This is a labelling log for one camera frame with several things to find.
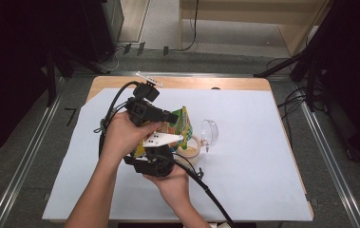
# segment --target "metal rail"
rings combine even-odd
[[[61,78],[58,83],[57,97],[55,98],[55,101],[52,103],[52,105],[46,109],[46,112],[44,113],[44,116],[41,119],[41,122],[39,123],[37,129],[35,130],[35,133],[34,133],[33,137],[31,138],[28,148],[26,149],[26,152],[25,152],[22,160],[20,161],[19,166],[16,169],[16,172],[13,175],[13,178],[11,179],[7,189],[5,190],[5,192],[1,198],[1,201],[0,201],[0,227],[3,227],[5,224],[5,221],[7,220],[9,212],[11,210],[11,207],[13,206],[14,202],[16,201],[16,198],[17,198],[17,196],[20,192],[20,189],[22,188],[22,185],[26,179],[28,171],[31,168],[31,165],[35,159],[35,156],[41,145],[41,142],[47,133],[49,124],[51,123],[52,118],[55,114],[55,111],[58,108],[58,105],[61,101],[64,84],[65,84],[65,80],[63,78]]]
[[[343,205],[345,206],[349,219],[351,220],[351,225],[352,227],[360,228],[360,207],[351,189],[349,188],[345,177],[343,176],[343,173],[336,161],[336,158],[333,156],[327,139],[321,129],[321,126],[319,125],[318,120],[316,119],[316,115],[314,112],[310,111],[310,109],[305,103],[302,105],[302,109],[307,119],[307,122],[313,132],[316,143],[318,144],[319,151],[321,152],[324,162],[328,167],[339,197],[342,200]]]

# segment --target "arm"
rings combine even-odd
[[[156,178],[147,175],[144,175],[144,177],[157,185],[162,198],[173,209],[184,227],[210,228],[210,225],[191,203],[188,190],[189,179],[183,169],[175,165],[173,171],[167,177]]]
[[[106,227],[118,166],[149,133],[159,127],[150,123],[136,127],[126,112],[114,116],[109,125],[101,157],[85,191],[77,201],[66,221],[65,227]]]

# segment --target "black cable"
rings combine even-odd
[[[289,117],[286,115],[287,114],[287,102],[289,101],[290,97],[297,91],[301,90],[301,89],[305,89],[306,87],[300,87],[296,90],[294,90],[292,93],[289,94],[289,96],[286,97],[286,100],[284,102],[284,113],[285,113],[285,121],[286,121],[286,127],[287,127],[287,131],[289,132],[289,144],[290,147],[293,150],[293,137],[292,137],[292,128],[290,127],[290,122],[289,122]]]
[[[290,114],[292,114],[293,112],[295,112],[297,110],[298,107],[300,107],[304,102],[305,100],[300,100],[300,101],[295,101],[296,103],[290,107],[288,110],[287,110],[287,113],[285,113],[281,119],[285,119],[287,116],[289,116]]]
[[[189,162],[189,160],[187,160],[184,156],[182,156],[181,154],[179,154],[179,153],[174,153],[175,155],[177,155],[177,156],[179,156],[179,157],[181,157],[182,159],[184,159],[184,160],[186,160],[186,162],[188,162],[189,163],[189,165],[191,166],[191,168],[192,168],[192,170],[194,171],[194,173],[195,174],[197,174],[197,170],[195,170],[195,167],[194,167],[194,165],[192,165],[192,163],[191,162]]]
[[[300,98],[305,98],[305,97],[307,97],[307,95],[296,96],[296,97],[294,97],[294,98],[291,98],[291,99],[288,101],[288,103],[295,102],[295,100],[300,99]],[[284,104],[286,104],[286,103],[278,104],[277,107],[281,107],[281,106],[283,106]]]
[[[218,199],[216,199],[215,195],[213,195],[212,191],[210,191],[209,187],[196,174],[194,174],[192,172],[192,170],[187,168],[182,163],[180,163],[178,161],[168,159],[168,158],[166,158],[166,157],[164,157],[162,155],[155,155],[155,157],[166,160],[166,161],[169,161],[169,162],[172,162],[173,164],[176,164],[177,166],[179,166],[181,169],[185,170],[185,172],[188,174],[188,176],[191,177],[197,184],[199,184],[199,186],[201,188],[203,188],[203,190],[205,191],[206,195],[209,196],[209,198],[212,200],[212,202],[215,203],[218,210],[220,210],[221,214],[223,214],[223,216],[226,218],[226,220],[227,220],[228,224],[230,225],[230,227],[236,228],[236,225],[234,224],[233,220],[227,214],[226,210],[224,210],[223,206],[221,206],[220,202],[218,201]]]
[[[289,58],[275,58],[275,59],[269,61],[268,63],[266,63],[266,70],[269,69],[269,64],[271,64],[272,62],[277,61],[277,60],[287,60],[287,59],[289,59]]]
[[[114,109],[114,105],[115,105],[115,103],[117,102],[118,98],[119,98],[119,97],[121,96],[121,94],[123,93],[123,91],[124,91],[128,86],[131,86],[131,85],[136,85],[136,86],[137,86],[138,84],[139,84],[138,82],[132,81],[132,82],[129,82],[129,83],[123,85],[123,87],[120,88],[120,90],[118,91],[117,95],[115,95],[115,98],[114,98],[114,100],[113,100],[112,103],[111,103],[111,106],[108,108],[108,111],[106,112],[106,115],[105,115],[105,118],[104,118],[104,126],[105,126],[105,129],[106,129],[106,127],[108,126],[109,121],[110,121],[111,118],[112,118],[112,117],[110,117],[110,115],[111,115],[112,110]]]
[[[194,27],[192,26],[192,19],[191,18],[189,18],[189,26],[191,27],[192,32],[196,36],[196,31],[194,30]],[[197,44],[197,47],[194,50],[198,49],[198,47],[199,47],[198,41],[195,40],[195,43]]]
[[[185,49],[182,49],[181,51],[186,51],[188,50],[189,48],[191,48],[192,45],[194,45],[195,43],[195,40],[197,39],[197,20],[198,20],[198,7],[199,7],[199,0],[197,0],[197,7],[195,9],[195,18],[194,18],[194,39],[191,43],[190,46],[188,46],[187,48]]]

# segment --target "white table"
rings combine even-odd
[[[134,77],[99,77],[82,107],[69,149],[54,183],[43,219],[67,219],[82,194],[98,160],[99,127],[118,88]],[[313,211],[294,156],[289,147],[269,84],[264,79],[155,78],[168,86],[203,89],[159,88],[153,103],[166,110],[185,105],[195,134],[204,119],[218,125],[218,143],[209,153],[202,148],[197,167],[203,181],[234,221],[312,220]],[[249,90],[211,90],[212,86]],[[127,89],[117,102],[132,96]],[[190,180],[194,206],[208,221],[224,216],[204,191]],[[110,219],[118,222],[173,222],[178,218],[166,205],[156,186],[120,165]]]

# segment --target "table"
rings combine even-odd
[[[67,219],[98,160],[99,135],[92,130],[98,127],[118,88],[133,80],[142,81],[137,77],[111,76],[94,80],[43,219]],[[218,143],[210,148],[209,154],[200,152],[197,168],[203,168],[203,181],[234,221],[313,219],[267,80],[195,77],[155,77],[155,80],[165,88],[158,88],[161,95],[153,105],[167,110],[186,105],[194,132],[200,131],[203,119],[218,124]],[[125,90],[122,100],[129,96],[131,90]],[[190,195],[205,219],[224,220],[215,204],[193,181],[190,181]],[[178,221],[153,183],[124,163],[119,168],[110,219]]]
[[[194,19],[196,0],[180,0],[182,19]],[[277,24],[287,49],[295,55],[313,26],[326,14],[329,0],[199,0],[198,20]]]

